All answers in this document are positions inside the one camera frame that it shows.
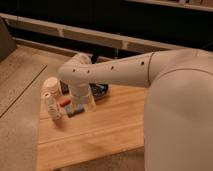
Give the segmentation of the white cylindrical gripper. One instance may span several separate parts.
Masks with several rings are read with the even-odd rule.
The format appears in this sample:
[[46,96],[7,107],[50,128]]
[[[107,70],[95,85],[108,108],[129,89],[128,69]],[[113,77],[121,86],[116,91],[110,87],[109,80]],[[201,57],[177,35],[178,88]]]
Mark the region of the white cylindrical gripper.
[[87,104],[91,101],[91,89],[88,84],[71,87],[71,98],[77,104]]

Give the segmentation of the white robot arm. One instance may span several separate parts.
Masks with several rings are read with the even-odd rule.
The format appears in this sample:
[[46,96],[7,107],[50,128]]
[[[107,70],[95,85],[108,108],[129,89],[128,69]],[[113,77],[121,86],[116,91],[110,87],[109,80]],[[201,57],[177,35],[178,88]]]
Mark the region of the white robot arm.
[[145,171],[213,171],[213,52],[155,51],[93,64],[77,54],[58,70],[76,103],[91,83],[146,87]]

